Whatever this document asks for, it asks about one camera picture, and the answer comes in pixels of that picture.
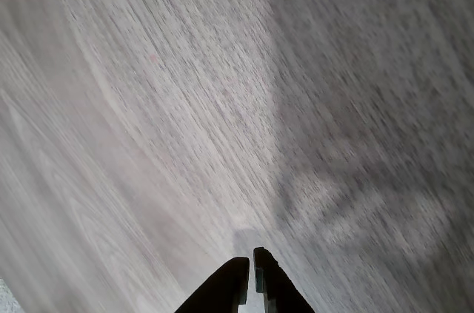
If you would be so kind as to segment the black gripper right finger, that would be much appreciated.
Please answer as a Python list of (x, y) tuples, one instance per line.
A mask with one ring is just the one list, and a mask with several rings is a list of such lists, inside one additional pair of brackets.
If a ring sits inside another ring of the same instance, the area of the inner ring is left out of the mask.
[(265, 312), (314, 312), (267, 249), (254, 248), (253, 259), (256, 291), (263, 294)]

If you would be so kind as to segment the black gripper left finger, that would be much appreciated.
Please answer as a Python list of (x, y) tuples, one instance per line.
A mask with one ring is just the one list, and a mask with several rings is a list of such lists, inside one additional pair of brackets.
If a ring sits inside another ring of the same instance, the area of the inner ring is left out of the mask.
[(235, 257), (211, 274), (176, 310), (185, 312), (237, 312), (247, 302), (250, 260)]

